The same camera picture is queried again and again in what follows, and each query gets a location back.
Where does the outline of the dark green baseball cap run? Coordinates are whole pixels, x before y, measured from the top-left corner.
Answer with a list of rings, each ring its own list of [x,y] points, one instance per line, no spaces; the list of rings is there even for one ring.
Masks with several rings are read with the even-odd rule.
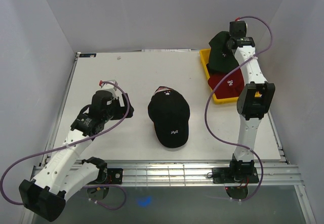
[[[237,60],[227,47],[228,40],[228,31],[221,31],[210,40],[211,50],[207,68],[211,74],[217,72],[227,74],[238,66]]]

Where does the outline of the pink baseball cap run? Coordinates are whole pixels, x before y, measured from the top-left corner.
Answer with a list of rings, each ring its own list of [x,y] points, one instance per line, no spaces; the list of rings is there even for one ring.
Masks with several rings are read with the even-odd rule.
[[[157,88],[157,90],[154,92],[154,95],[160,92],[164,92],[164,91],[172,91],[173,89],[170,87],[166,87],[166,86],[160,86]]]

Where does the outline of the black baseball cap white logo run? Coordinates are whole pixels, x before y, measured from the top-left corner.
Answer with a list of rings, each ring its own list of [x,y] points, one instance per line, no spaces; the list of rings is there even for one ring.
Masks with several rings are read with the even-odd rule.
[[[187,143],[190,107],[179,92],[173,89],[153,94],[148,104],[148,116],[164,147],[174,149]]]

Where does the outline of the red baseball cap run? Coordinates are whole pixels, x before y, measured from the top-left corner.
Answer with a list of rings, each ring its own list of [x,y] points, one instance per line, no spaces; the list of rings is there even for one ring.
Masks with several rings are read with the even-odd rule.
[[[210,76],[208,79],[208,85],[211,89],[226,76],[226,73],[217,72]],[[240,70],[235,71],[230,76],[228,76],[215,91],[215,96],[217,99],[227,99],[236,98],[240,95],[241,91],[244,89],[245,83],[244,78]]]

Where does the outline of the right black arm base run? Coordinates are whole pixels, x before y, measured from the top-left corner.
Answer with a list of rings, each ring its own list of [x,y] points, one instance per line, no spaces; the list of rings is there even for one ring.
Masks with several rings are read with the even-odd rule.
[[[239,183],[259,183],[256,168],[251,174],[234,173],[229,167],[215,167],[207,174],[207,178],[212,179],[215,184],[239,184]]]

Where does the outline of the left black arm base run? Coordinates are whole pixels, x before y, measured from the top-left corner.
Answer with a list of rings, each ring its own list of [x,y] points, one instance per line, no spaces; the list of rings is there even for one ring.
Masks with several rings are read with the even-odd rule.
[[[124,170],[122,168],[108,168],[105,170],[100,170],[98,177],[94,181],[89,182],[89,184],[122,184],[123,171]]]

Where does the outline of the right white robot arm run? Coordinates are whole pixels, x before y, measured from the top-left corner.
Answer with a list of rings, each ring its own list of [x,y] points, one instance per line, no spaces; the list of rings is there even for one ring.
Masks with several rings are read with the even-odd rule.
[[[269,111],[275,85],[269,83],[261,72],[254,40],[247,36],[246,22],[241,19],[230,22],[229,35],[227,47],[240,66],[245,85],[236,103],[240,128],[228,174],[234,182],[245,180],[256,184],[259,177],[253,152],[257,130]]]

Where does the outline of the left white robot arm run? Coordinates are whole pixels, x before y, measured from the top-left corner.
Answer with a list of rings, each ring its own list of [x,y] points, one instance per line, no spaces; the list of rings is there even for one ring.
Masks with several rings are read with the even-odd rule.
[[[128,94],[123,94],[122,99],[123,106],[112,89],[96,91],[91,104],[84,106],[72,123],[63,149],[53,153],[32,180],[20,184],[25,208],[52,222],[63,212],[67,200],[85,185],[106,182],[107,163],[100,158],[84,159],[80,169],[72,174],[69,171],[97,134],[104,130],[105,123],[133,116]]]

